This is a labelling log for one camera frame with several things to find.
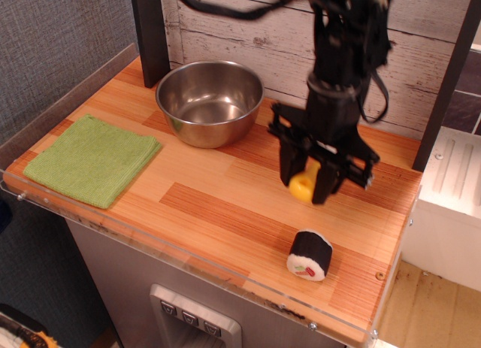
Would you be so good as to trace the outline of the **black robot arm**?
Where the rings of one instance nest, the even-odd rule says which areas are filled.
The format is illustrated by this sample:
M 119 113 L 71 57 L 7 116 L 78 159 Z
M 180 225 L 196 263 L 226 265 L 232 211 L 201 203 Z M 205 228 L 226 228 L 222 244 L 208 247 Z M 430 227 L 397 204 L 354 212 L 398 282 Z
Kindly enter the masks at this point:
M 309 0 L 313 9 L 315 64 L 307 78 L 305 109 L 271 106 L 268 131 L 280 142 L 280 179 L 285 186 L 320 164 L 310 181 L 310 201 L 324 204 L 345 179 L 365 188 L 380 160 L 360 137 L 371 82 L 389 93 L 377 69 L 387 63 L 391 0 Z

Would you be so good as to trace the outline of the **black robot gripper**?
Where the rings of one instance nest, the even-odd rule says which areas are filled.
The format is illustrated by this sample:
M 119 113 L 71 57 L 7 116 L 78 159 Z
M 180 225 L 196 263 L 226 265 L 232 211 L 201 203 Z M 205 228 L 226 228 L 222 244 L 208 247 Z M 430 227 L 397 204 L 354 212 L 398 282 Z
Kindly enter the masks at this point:
M 370 185 L 380 157 L 358 133 L 368 89 L 368 83 L 333 89 L 310 83 L 304 110 L 281 103 L 271 106 L 274 118 L 268 131 L 280 142 L 280 179 L 285 186 L 304 171 L 309 158 L 320 163 L 313 204 L 324 204 L 345 180 L 363 188 Z

